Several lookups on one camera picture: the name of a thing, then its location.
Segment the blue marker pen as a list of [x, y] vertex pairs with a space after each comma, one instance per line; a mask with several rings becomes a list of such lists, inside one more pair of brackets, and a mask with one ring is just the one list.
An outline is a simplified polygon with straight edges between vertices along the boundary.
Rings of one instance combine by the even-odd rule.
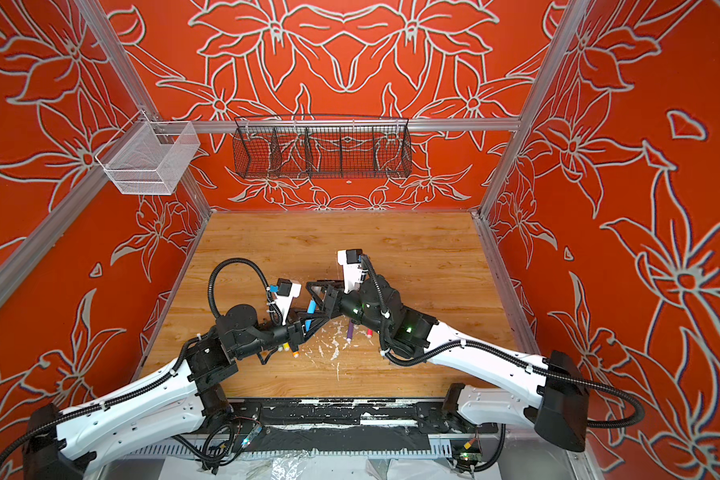
[[306, 310], [307, 316], [305, 318], [305, 323], [304, 323], [304, 328], [306, 331], [308, 331], [310, 329], [311, 323], [312, 323], [313, 319], [315, 318], [316, 311], [317, 311], [317, 303], [314, 300], [311, 300], [307, 307], [307, 310]]

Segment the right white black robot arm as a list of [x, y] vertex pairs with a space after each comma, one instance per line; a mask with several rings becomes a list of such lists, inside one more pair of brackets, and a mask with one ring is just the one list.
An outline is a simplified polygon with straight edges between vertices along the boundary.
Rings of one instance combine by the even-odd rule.
[[589, 430], [625, 429], [644, 419], [640, 400], [584, 378], [567, 354], [553, 351], [544, 357], [499, 347], [405, 305], [360, 250], [339, 252], [338, 263], [342, 279], [307, 285], [310, 329], [344, 316], [375, 332], [381, 356], [393, 365], [444, 366], [509, 394], [509, 400], [500, 403], [476, 387], [452, 385], [445, 407], [461, 420], [531, 428], [556, 447], [582, 452]]

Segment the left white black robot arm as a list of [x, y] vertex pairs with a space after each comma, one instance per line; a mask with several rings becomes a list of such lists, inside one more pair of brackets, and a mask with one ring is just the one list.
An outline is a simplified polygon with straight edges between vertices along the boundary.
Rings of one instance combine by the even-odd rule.
[[[248, 304], [219, 311], [216, 278], [235, 264], [253, 268], [262, 282], [268, 323], [260, 323]], [[222, 384], [237, 373], [238, 361], [256, 356], [265, 364], [282, 345], [297, 348], [304, 342], [302, 321], [288, 318], [300, 293], [297, 282], [268, 282], [248, 259], [222, 261], [208, 282], [215, 324], [207, 333], [187, 340], [178, 357], [161, 369], [97, 400], [64, 410], [54, 405], [38, 409], [26, 433], [0, 453], [0, 471], [20, 451], [26, 479], [82, 479], [87, 471], [156, 441], [225, 423], [231, 407]]]

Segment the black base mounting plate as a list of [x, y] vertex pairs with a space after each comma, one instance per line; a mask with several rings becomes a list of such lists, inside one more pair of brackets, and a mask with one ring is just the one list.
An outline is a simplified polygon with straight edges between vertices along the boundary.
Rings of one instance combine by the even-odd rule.
[[231, 398], [233, 415], [280, 429], [403, 428], [425, 434], [495, 434], [496, 423], [471, 424], [442, 398]]

